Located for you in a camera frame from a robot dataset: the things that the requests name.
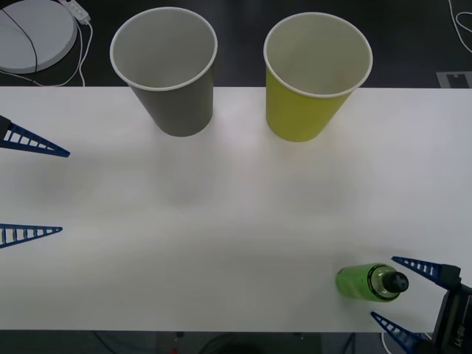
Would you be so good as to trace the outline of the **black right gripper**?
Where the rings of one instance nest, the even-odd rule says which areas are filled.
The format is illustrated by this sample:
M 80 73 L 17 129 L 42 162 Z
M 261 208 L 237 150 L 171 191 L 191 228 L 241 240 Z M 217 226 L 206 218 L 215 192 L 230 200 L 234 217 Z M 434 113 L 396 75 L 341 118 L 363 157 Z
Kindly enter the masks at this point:
M 471 288 L 461 283 L 461 268 L 406 257 L 392 261 L 446 290 L 432 340 L 372 311 L 371 317 L 405 353 L 471 353 Z

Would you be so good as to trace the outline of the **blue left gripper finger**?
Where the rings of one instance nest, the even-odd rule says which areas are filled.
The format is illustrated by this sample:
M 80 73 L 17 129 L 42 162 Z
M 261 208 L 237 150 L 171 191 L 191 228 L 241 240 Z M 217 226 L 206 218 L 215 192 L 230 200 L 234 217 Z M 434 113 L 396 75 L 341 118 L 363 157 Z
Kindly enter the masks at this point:
M 1 148 L 67 158 L 70 152 L 1 116 Z
M 1 224 L 1 247 L 7 248 L 62 232 L 60 226 Z

